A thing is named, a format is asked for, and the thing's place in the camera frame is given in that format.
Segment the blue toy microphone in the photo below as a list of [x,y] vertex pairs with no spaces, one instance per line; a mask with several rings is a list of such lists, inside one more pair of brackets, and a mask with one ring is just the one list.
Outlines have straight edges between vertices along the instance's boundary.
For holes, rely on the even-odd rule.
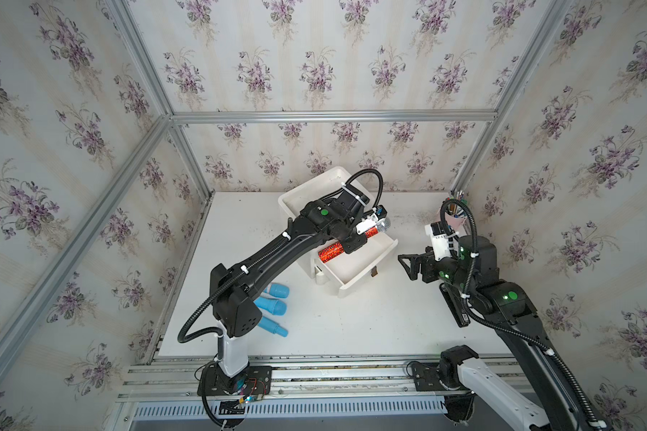
[[278,283],[270,283],[264,292],[280,299],[288,298],[290,295],[290,289],[287,286]]
[[262,319],[259,321],[258,326],[266,330],[266,332],[272,333],[279,335],[280,337],[287,338],[289,335],[289,332],[281,327],[276,321],[273,321],[272,319],[267,318],[266,316],[262,316]]
[[285,315],[288,307],[287,304],[277,298],[258,297],[254,303],[262,310],[275,316]]

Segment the white drawer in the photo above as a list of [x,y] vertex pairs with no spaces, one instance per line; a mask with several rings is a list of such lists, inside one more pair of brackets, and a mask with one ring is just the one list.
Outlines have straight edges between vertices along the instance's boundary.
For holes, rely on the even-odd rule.
[[378,233],[352,254],[341,255],[323,262],[314,251],[311,263],[316,283],[332,285],[332,295],[343,299],[350,296],[357,287],[372,279],[373,269],[389,257],[397,248],[399,240],[386,233]]

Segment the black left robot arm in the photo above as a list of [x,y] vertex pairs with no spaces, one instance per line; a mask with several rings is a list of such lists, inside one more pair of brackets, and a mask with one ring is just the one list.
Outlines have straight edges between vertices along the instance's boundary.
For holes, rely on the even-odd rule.
[[337,190],[307,202],[297,217],[288,219],[283,232],[252,256],[229,268],[217,264],[210,271],[207,299],[183,323],[177,342],[213,334],[223,375],[233,378],[246,371],[249,357],[242,337],[262,320],[255,301],[291,264],[327,242],[347,255],[365,246],[387,216],[383,190],[379,170],[359,170]]

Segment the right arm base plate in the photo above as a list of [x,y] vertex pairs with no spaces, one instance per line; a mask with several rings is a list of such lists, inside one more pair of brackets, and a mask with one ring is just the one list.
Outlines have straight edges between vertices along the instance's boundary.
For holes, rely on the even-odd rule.
[[484,366],[481,359],[471,358],[460,365],[443,362],[410,361],[405,366],[405,372],[411,379],[415,391],[429,393],[430,391],[457,391],[458,393],[472,393],[473,389],[465,386],[460,380],[459,371],[467,366]]

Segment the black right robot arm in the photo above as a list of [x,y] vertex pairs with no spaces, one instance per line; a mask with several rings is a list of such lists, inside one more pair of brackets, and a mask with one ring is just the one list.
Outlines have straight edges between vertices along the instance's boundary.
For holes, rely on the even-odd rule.
[[411,361],[416,391],[443,389],[457,396],[445,409],[450,420],[471,418],[474,399],[485,402],[513,430],[608,430],[609,424],[549,339],[525,290],[501,278],[497,249],[479,235],[460,199],[445,200],[430,224],[432,244],[398,260],[411,280],[437,283],[456,324],[480,324],[503,341],[537,395],[532,402],[492,371],[473,348],[448,348],[435,363]]

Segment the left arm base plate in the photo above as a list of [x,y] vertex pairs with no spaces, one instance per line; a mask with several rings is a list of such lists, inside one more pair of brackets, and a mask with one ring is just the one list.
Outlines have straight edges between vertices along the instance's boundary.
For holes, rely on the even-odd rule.
[[209,363],[201,369],[197,395],[259,398],[271,392],[272,372],[271,366],[248,366],[236,376],[228,377],[218,364]]

